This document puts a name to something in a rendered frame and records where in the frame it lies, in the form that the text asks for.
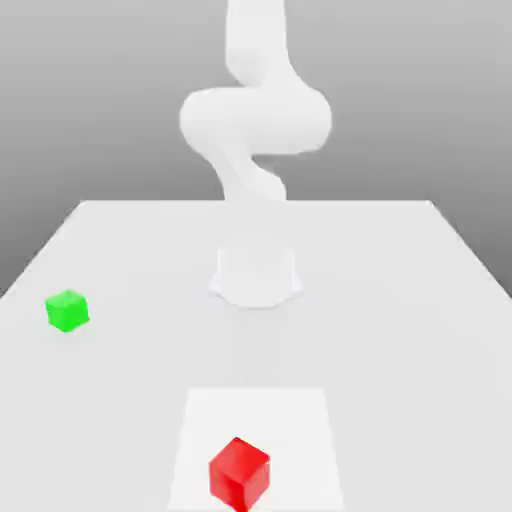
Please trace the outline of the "small green cube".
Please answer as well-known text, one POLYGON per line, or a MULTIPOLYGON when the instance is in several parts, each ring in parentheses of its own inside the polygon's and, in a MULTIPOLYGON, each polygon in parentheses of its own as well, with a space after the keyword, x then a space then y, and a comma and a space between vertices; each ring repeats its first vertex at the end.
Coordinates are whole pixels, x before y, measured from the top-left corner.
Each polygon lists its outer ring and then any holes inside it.
POLYGON ((71 332, 89 321, 86 298, 73 290, 46 298, 44 303, 48 323, 62 332, 71 332))

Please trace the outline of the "small red cube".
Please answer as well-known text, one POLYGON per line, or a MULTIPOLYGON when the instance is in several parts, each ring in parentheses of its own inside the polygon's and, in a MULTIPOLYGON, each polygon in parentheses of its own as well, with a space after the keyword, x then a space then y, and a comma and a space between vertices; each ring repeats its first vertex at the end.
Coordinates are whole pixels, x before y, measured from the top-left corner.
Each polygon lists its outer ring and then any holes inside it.
POLYGON ((270 484, 270 456, 234 437, 210 462, 209 491, 235 512, 249 512, 270 484))

